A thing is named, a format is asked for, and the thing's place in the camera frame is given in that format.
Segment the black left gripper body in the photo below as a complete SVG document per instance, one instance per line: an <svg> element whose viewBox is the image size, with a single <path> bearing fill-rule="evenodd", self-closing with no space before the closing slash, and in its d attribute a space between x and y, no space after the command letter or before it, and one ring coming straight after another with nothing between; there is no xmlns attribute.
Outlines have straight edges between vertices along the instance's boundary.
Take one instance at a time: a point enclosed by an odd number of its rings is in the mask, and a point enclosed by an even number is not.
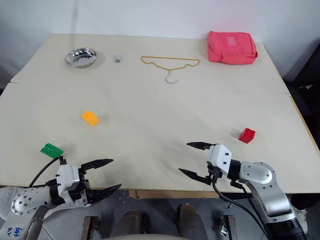
<svg viewBox="0 0 320 240"><path fill-rule="evenodd" d="M89 180L85 178L87 172L82 168L78 168L77 170L79 180L72 184L68 190L68 194L73 201L80 200L84 205L87 205L91 203L91 187Z"/></svg>

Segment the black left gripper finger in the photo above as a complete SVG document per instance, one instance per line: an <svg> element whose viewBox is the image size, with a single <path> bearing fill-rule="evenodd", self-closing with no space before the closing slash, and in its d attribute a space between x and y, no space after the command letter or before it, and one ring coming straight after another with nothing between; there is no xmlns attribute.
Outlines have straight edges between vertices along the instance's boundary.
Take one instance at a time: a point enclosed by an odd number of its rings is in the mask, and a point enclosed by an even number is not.
<svg viewBox="0 0 320 240"><path fill-rule="evenodd" d="M98 168L103 167L113 161L114 161L113 159L109 159L109 158L96 159L96 160L82 164L80 167L80 172L85 174L87 172L87 170L98 169Z"/></svg>
<svg viewBox="0 0 320 240"><path fill-rule="evenodd" d="M122 184L117 184L102 190L92 189L89 193L89 203L95 204L105 198L108 198L110 195L116 192L121 186Z"/></svg>

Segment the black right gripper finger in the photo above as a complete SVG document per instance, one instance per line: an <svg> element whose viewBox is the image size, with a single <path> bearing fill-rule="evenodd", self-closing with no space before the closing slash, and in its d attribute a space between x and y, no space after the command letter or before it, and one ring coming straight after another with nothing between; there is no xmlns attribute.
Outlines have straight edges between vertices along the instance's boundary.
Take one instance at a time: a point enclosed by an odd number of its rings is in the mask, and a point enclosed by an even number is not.
<svg viewBox="0 0 320 240"><path fill-rule="evenodd" d="M211 180L211 178L209 176L202 177L202 176L199 176L196 172L193 172L193 171L190 171L190 170L186 170L186 169L182 169L182 168L179 168L178 170L181 171L183 174L185 174L186 176L188 176L192 180L204 183L204 184L209 185L209 186L212 184L212 180Z"/></svg>
<svg viewBox="0 0 320 240"><path fill-rule="evenodd" d="M211 146L213 146L213 144L211 143L206 143L206 142L188 142L186 144L187 146L196 148L196 149L200 149L200 150L209 150Z"/></svg>

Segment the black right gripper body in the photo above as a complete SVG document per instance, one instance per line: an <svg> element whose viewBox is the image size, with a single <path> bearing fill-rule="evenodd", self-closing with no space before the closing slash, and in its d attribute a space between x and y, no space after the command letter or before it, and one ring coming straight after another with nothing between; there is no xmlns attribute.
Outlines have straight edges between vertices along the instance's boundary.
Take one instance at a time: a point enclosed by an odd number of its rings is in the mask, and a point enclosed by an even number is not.
<svg viewBox="0 0 320 240"><path fill-rule="evenodd" d="M217 183L218 178L221 178L223 173L217 166L213 166L209 161L207 162L208 175L206 176L206 184L213 185Z"/></svg>

